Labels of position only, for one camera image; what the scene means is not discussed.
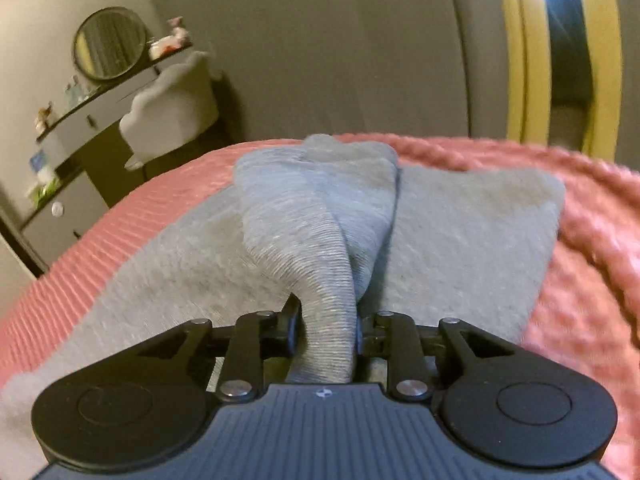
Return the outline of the grey sweatpants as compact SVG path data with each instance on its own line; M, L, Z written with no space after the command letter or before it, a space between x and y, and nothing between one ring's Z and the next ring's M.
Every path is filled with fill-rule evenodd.
M188 208L169 185L130 195L22 298L1 327L1 474L44 464L30 429L51 382L191 318L233 323L302 303L292 382L347 382L358 315L462 318L515 340L547 273L564 184L536 169L401 166L383 142L311 136L262 148Z

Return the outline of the pink ribbed bed blanket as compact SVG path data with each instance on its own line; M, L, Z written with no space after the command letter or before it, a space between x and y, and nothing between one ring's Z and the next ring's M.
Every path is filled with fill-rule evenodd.
M407 165L445 170L537 168L566 187L559 240L524 337L527 348L600 380L618 408L605 466L639 474L639 176L562 150L509 141L386 134ZM155 178L106 214L33 282L1 323L1 474L27 479L44 457L30 429L38 368L88 318L115 272L154 235L231 180L259 142L223 148Z

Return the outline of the grey drawer cabinet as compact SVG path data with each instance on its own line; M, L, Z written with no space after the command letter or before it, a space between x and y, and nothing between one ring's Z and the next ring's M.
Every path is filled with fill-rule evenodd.
M52 266L107 211L107 203L82 172L32 216L22 234L39 260Z

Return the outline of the grey upholstered chair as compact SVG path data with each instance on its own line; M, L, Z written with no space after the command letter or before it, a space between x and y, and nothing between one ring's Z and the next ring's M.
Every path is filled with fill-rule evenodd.
M138 170L181 148L217 121L208 61L207 53L194 51L183 62L166 67L136 94L118 125L132 151L126 170Z

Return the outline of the grey vanity desk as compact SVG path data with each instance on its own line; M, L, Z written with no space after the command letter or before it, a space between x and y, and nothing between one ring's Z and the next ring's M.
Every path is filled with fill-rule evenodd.
M120 135L119 121L130 111L136 94L148 88L166 67L183 62L194 51L197 50L184 48L171 53L65 113L37 138L46 162L63 178L75 171L85 171L104 202L113 206L146 179L230 145L233 138L226 122L226 82L221 74L213 72L212 56L205 52L209 55L209 75L219 110L217 121L181 148L151 160L138 170L125 169L132 151Z

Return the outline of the grey curtain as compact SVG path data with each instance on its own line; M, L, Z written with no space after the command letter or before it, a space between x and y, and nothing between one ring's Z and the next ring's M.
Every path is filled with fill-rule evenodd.
M501 0L152 0L224 75L243 140L311 133L502 139Z

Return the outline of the pink plush toy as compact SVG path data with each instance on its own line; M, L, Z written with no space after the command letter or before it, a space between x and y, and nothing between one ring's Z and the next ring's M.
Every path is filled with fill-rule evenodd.
M191 47L191 35L186 30L182 16L176 16L168 21L170 34L153 40L149 46L149 58L152 61L159 60L164 56L176 52L183 48Z

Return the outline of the round wall mirror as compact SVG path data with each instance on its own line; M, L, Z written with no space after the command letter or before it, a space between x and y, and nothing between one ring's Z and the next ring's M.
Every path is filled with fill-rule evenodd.
M90 14L75 32L72 57L89 80L115 80L135 68L146 51L148 31L133 10L108 6Z

